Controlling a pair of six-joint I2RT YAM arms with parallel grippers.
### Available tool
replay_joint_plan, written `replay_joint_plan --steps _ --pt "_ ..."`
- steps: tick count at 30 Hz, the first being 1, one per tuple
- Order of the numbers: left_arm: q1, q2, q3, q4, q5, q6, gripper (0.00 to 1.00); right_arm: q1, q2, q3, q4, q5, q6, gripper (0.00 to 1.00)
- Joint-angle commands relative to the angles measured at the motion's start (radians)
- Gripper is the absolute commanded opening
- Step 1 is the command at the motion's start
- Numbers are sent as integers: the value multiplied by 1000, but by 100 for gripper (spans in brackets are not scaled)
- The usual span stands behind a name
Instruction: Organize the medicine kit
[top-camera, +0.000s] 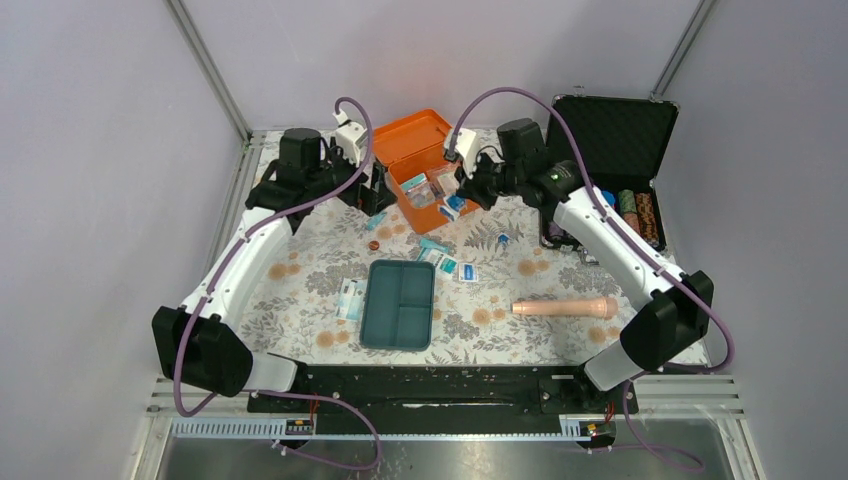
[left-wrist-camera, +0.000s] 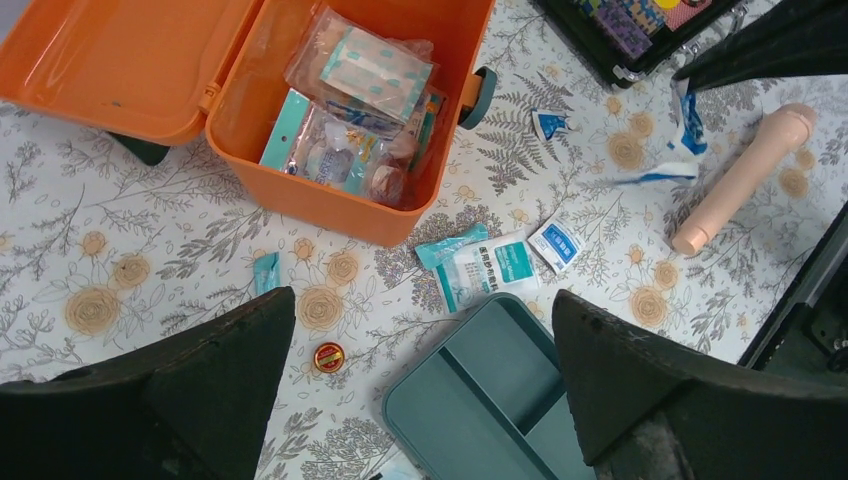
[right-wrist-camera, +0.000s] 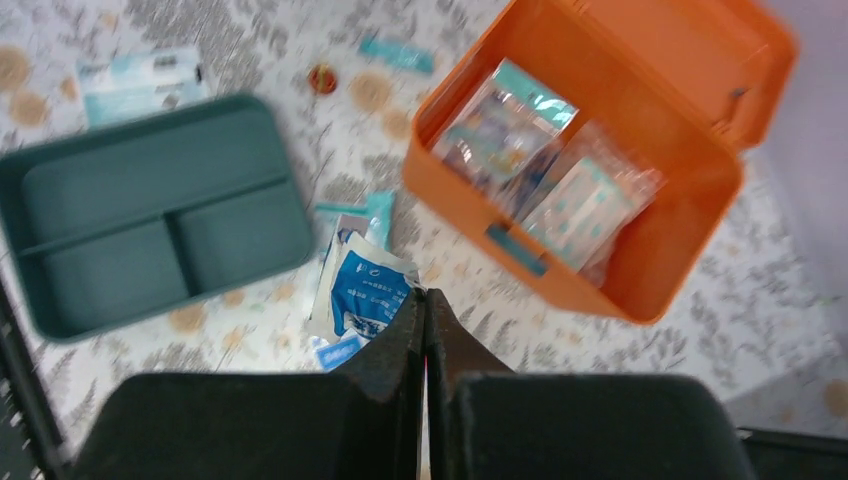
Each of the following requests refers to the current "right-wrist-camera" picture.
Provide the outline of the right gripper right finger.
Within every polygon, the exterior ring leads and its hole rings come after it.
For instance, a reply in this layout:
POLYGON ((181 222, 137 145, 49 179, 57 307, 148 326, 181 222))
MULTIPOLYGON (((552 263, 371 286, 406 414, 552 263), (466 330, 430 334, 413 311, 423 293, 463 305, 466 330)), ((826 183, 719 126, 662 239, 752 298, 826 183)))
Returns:
POLYGON ((722 405, 668 374, 520 374, 426 296, 435 479, 752 479, 722 405))

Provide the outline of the teal divided tray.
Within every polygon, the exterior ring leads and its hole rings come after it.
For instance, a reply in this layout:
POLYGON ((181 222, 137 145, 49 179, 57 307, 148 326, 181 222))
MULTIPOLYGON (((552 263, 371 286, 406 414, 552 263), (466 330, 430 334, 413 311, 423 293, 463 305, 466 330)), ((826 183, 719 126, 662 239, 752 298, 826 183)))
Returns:
POLYGON ((1 224, 33 327, 58 343, 295 269, 316 243, 249 94, 7 154, 1 224))

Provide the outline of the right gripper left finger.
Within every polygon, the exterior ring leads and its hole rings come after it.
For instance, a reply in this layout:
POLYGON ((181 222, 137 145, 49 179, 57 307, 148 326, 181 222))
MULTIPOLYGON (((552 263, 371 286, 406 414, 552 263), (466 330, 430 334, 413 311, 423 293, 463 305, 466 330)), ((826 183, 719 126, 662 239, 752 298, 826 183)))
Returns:
POLYGON ((424 294, 326 373, 146 373, 108 398, 74 479, 415 479, 424 294))

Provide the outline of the clear bag with small items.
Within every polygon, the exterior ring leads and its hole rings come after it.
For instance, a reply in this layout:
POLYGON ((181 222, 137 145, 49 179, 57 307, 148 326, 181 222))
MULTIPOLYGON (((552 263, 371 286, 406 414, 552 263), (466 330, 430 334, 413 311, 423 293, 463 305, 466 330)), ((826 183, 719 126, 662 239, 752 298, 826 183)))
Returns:
POLYGON ((565 97, 504 59, 438 137, 432 154, 496 201, 578 112, 565 97))

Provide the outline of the blue white wipe packet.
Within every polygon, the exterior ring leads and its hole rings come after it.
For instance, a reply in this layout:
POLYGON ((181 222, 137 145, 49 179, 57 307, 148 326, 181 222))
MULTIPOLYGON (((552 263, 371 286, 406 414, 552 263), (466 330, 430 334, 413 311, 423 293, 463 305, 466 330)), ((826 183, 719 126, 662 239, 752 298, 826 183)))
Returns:
POLYGON ((417 266, 377 243, 378 228, 362 216, 330 223, 312 311, 305 327, 318 367, 330 371, 382 333, 420 285, 417 266))

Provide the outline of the gloves packet clear bag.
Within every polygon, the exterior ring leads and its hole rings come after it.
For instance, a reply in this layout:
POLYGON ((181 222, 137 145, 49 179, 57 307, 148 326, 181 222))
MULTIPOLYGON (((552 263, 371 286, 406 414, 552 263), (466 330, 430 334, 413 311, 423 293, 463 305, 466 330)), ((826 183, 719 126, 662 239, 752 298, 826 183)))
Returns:
POLYGON ((600 287, 619 234, 655 200, 665 179, 595 122, 577 129, 557 154, 517 220, 558 260, 600 287))

